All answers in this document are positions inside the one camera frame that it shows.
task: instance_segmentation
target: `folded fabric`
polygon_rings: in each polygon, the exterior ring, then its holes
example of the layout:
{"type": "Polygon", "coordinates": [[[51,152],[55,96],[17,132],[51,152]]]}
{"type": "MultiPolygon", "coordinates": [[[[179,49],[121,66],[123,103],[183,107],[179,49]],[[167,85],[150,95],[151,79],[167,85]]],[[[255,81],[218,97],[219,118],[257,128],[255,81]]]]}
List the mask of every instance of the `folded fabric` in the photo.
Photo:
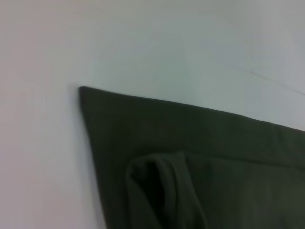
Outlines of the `folded fabric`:
{"type": "Polygon", "coordinates": [[[80,88],[109,229],[305,228],[305,133],[80,88]]]}

